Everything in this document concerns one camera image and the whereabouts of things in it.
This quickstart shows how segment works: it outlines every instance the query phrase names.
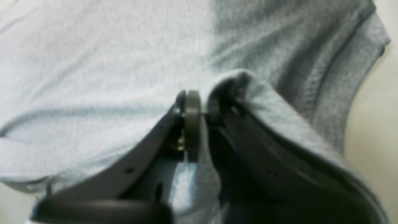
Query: screw hole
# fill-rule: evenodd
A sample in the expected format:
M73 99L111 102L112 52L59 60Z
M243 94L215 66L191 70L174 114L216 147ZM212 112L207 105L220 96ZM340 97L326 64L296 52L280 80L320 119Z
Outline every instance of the screw hole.
M155 190L155 201L156 202L160 202L160 199L162 198L162 191L163 191L163 184L158 183L158 185L156 186L156 190Z
M132 173L132 172L134 172L134 168L129 167L129 168L126 169L126 173L127 173L127 174L130 174L130 173Z

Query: gray t-shirt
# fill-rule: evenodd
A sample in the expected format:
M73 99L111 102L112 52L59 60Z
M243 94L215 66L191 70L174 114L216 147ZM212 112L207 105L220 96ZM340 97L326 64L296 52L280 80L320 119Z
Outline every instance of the gray t-shirt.
M133 148L180 90L205 103L244 71L261 119L354 183L345 122L388 42L369 0L15 0L0 11L0 181L40 196L76 184ZM179 223L220 220L205 142L174 178Z

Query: white background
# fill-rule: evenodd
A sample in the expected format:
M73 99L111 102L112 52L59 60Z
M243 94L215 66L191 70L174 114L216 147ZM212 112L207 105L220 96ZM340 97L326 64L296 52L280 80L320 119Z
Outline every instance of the white background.
M0 0L0 9L10 1ZM398 224L398 0L375 3L392 42L354 99L345 150ZM23 224L33 201L0 184L0 224Z

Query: shirt fabric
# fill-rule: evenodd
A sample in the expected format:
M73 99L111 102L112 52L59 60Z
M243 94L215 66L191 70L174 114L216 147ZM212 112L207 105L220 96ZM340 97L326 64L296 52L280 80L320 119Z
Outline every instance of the shirt fabric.
M388 223L342 156L352 99L388 43L369 0L15 0L0 11L0 181L39 197L81 182L131 150L181 90L205 105L244 72L253 112L347 175L374 223ZM221 222L202 130L199 163L176 169L177 223Z

